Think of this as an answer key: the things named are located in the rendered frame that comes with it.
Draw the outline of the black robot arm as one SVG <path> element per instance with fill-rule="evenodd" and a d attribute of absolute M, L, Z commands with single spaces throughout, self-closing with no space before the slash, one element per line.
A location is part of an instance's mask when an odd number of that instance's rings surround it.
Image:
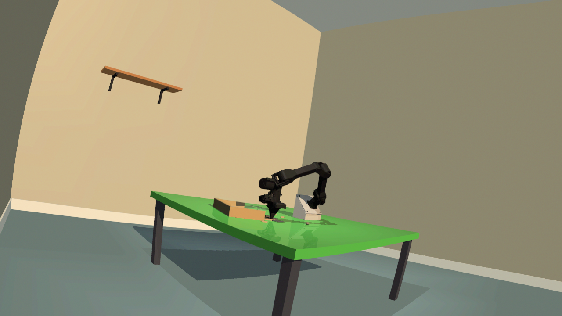
<path fill-rule="evenodd" d="M 318 204 L 322 205 L 325 203 L 326 199 L 326 182 L 327 178 L 331 177 L 331 170 L 329 170 L 326 163 L 322 162 L 313 162 L 310 165 L 297 168 L 294 170 L 285 169 L 275 174 L 271 175 L 272 178 L 261 178 L 259 180 L 259 187 L 261 189 L 268 189 L 268 190 L 275 190 L 281 191 L 283 186 L 289 185 L 295 179 L 307 176 L 312 173 L 319 174 L 319 182 L 318 188 L 314 190 L 313 195 L 314 197 L 309 201 L 307 200 L 308 205 L 311 209 L 317 209 Z M 277 179 L 277 177 L 279 180 Z M 266 202 L 266 201 L 273 201 L 273 194 L 272 192 L 268 192 L 268 194 L 259 196 L 259 201 Z"/>

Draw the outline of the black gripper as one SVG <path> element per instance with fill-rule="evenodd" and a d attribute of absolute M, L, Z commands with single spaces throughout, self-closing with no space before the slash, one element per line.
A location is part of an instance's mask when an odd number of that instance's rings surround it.
<path fill-rule="evenodd" d="M 269 208 L 270 212 L 270 219 L 274 218 L 275 214 L 279 211 L 279 209 L 283 208 L 286 209 L 286 204 L 281 203 L 280 196 L 282 196 L 281 191 L 270 190 L 270 193 L 273 194 L 273 202 L 266 201 L 267 207 Z"/>

